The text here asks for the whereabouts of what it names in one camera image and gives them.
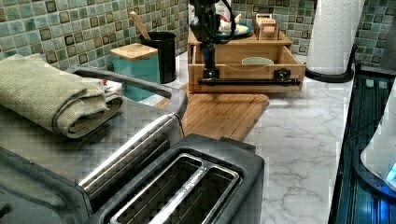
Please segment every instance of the black canister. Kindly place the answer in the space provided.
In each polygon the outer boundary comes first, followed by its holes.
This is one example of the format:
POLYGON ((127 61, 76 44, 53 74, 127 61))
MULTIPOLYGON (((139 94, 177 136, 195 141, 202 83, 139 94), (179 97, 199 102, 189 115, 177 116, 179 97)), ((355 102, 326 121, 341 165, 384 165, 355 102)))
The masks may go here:
POLYGON ((176 79, 176 35, 169 32, 148 32, 148 35, 150 40, 142 35, 140 40, 142 44, 158 50, 161 83, 174 81, 176 79))

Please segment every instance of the bamboo cutting board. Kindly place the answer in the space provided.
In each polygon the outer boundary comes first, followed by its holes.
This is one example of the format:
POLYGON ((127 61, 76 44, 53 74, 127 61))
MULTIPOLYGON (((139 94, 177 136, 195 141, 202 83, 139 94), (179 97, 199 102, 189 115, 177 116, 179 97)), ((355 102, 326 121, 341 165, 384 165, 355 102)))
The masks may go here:
MULTIPOLYGON (((181 89, 188 92, 188 84, 181 89)), ((188 93, 189 104, 183 117, 184 134, 197 133, 220 139, 242 141, 268 106, 263 94, 188 93)), ((155 106, 166 108, 168 100, 155 106)))

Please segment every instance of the white marble countertop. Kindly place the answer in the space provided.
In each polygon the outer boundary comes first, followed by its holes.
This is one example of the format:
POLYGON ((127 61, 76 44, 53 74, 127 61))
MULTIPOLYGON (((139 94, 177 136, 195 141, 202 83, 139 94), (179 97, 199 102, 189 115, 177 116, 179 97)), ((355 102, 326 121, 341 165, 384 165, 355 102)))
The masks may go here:
MULTIPOLYGON (((177 57, 177 80, 166 85, 187 82, 184 53, 177 57)), ((262 224, 328 222, 351 86, 306 77, 300 92, 266 94, 269 107, 245 141, 266 163, 262 224)))

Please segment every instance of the folded towel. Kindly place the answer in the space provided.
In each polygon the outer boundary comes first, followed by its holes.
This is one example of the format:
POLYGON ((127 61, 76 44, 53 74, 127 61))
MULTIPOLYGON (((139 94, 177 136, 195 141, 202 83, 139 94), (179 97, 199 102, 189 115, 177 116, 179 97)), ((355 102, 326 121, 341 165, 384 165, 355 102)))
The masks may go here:
POLYGON ((1 105, 70 138, 96 129, 122 104, 116 92, 52 67, 39 55, 0 61, 0 78, 1 105))

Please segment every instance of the wooden spoon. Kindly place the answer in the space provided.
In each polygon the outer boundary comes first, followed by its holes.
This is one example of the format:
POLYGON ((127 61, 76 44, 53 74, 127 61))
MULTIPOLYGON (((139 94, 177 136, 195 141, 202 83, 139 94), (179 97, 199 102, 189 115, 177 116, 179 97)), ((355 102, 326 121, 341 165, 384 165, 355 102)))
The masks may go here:
POLYGON ((134 19, 134 24, 137 26, 137 28, 139 29, 140 33, 142 33, 142 36, 145 37, 145 39, 147 39, 147 40, 151 40, 151 38, 149 37, 148 31, 146 30, 145 26, 143 26, 143 23, 139 19, 139 17, 137 16, 137 14, 134 11, 132 11, 130 13, 130 15, 134 19))

